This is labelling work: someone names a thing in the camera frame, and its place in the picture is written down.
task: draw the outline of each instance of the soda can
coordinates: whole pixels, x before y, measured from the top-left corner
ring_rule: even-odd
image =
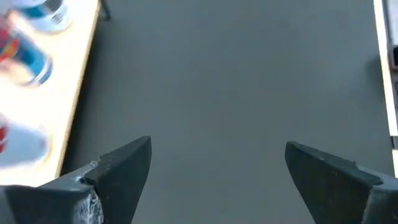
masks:
[[[0,62],[8,77],[23,86],[43,84],[53,70],[51,57],[4,18],[0,18]]]
[[[65,0],[11,0],[11,7],[42,32],[60,32],[72,23]]]
[[[48,137],[39,128],[0,115],[0,171],[32,168],[50,152]]]

